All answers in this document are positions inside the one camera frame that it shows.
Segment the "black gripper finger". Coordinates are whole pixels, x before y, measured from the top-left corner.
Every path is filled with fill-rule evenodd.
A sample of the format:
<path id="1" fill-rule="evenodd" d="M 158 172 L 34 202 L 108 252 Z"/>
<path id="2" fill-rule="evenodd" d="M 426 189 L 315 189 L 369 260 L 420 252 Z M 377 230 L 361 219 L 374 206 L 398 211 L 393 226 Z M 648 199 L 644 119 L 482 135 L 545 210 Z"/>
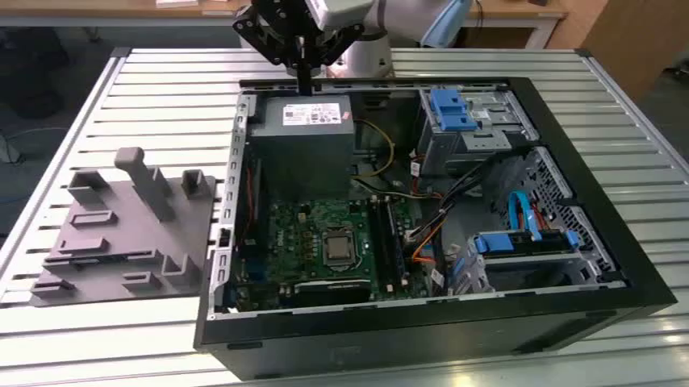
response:
<path id="1" fill-rule="evenodd" d="M 318 27 L 309 27 L 303 35 L 303 95 L 313 95 L 313 71 L 331 65 L 365 32 L 357 23 L 335 30 L 330 37 Z"/>
<path id="2" fill-rule="evenodd" d="M 305 58 L 298 36 L 290 29 L 274 29 L 257 11 L 237 16 L 233 28 L 273 65 L 285 65 L 298 79 L 298 93 L 305 95 Z"/>

